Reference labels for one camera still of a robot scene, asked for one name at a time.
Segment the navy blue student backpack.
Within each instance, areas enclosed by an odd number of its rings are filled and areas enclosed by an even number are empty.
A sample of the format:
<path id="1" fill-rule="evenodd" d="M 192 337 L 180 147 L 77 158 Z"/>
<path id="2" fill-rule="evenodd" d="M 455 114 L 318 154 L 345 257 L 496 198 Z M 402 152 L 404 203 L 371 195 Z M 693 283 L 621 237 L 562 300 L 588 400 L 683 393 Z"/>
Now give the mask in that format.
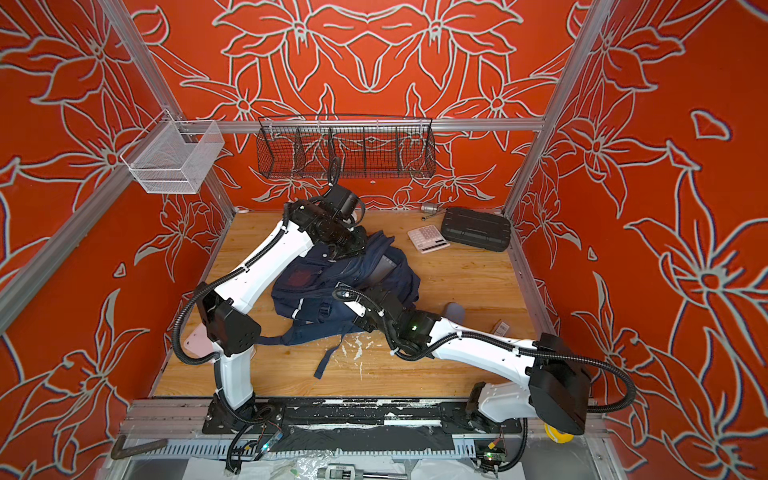
<path id="1" fill-rule="evenodd" d="M 360 310 L 379 293 L 396 297 L 404 307 L 419 298 L 421 279 L 405 253 L 384 232 L 371 234 L 360 256 L 330 258 L 330 248 L 317 245 L 293 260 L 273 284 L 275 312 L 292 321 L 279 336 L 261 336 L 259 346 L 294 346 L 328 337 L 362 332 L 363 318 L 348 305 L 364 295 Z"/>

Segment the pink case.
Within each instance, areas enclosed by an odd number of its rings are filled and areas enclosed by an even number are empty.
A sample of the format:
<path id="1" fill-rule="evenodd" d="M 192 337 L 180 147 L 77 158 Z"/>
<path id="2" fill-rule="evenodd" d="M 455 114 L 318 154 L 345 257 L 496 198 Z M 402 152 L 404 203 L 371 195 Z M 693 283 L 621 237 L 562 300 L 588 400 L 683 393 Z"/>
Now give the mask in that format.
<path id="1" fill-rule="evenodd" d="M 213 352 L 212 342 L 208 339 L 207 329 L 203 324 L 197 325 L 183 340 L 182 346 L 188 356 L 202 358 Z"/>

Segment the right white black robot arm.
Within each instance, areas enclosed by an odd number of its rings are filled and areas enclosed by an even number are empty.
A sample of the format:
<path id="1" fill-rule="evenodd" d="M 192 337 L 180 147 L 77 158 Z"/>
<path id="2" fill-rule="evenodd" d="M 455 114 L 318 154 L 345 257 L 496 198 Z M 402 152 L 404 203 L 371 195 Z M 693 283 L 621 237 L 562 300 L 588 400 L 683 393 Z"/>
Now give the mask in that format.
<path id="1" fill-rule="evenodd" d="M 498 385 L 480 385 L 471 397 L 471 410 L 491 422 L 537 418 L 577 436 L 584 433 L 589 415 L 621 411 L 636 400 L 637 388 L 625 370 L 574 354 L 556 335 L 543 333 L 528 340 L 480 332 L 435 313 L 407 308 L 379 286 L 361 291 L 339 285 L 332 296 L 355 313 L 360 328 L 381 332 L 392 355 L 401 360 L 453 361 L 503 378 Z M 591 404 L 590 368 L 617 379 L 623 386 L 621 398 Z"/>

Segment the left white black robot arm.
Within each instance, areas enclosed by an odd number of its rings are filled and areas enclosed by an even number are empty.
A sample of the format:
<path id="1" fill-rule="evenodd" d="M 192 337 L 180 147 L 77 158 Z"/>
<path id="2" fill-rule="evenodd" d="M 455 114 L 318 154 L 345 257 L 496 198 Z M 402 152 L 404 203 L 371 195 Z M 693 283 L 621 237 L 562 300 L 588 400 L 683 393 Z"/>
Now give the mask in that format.
<path id="1" fill-rule="evenodd" d="M 359 256 L 367 236 L 356 210 L 365 209 L 359 197 L 339 184 L 341 160 L 334 156 L 328 170 L 328 190 L 308 200 L 287 202 L 281 220 L 269 236 L 230 273 L 201 283 L 175 317 L 172 350 L 186 365 L 214 364 L 216 404 L 235 428 L 264 423 L 268 409 L 252 403 L 251 355 L 261 335 L 249 313 L 267 287 L 295 259 L 316 245 L 328 248 L 333 260 Z M 197 308 L 213 351 L 202 357 L 188 355 L 181 332 L 189 312 Z"/>

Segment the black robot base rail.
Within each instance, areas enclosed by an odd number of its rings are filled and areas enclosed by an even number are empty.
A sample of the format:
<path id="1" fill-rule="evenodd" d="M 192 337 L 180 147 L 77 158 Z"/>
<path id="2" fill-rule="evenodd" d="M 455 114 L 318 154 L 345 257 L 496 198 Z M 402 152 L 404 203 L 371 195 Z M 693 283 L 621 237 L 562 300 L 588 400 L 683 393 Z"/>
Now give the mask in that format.
<path id="1" fill-rule="evenodd" d="M 496 442 L 499 448 L 519 445 L 521 422 L 495 423 L 472 410 L 462 399 L 263 397 L 238 412 L 262 420 L 247 425 L 218 401 L 193 424 L 205 440 L 231 440 L 245 429 L 237 446 L 248 441 L 264 446 L 280 435 L 268 451 L 288 453 L 393 454 L 403 457 L 471 458 Z"/>

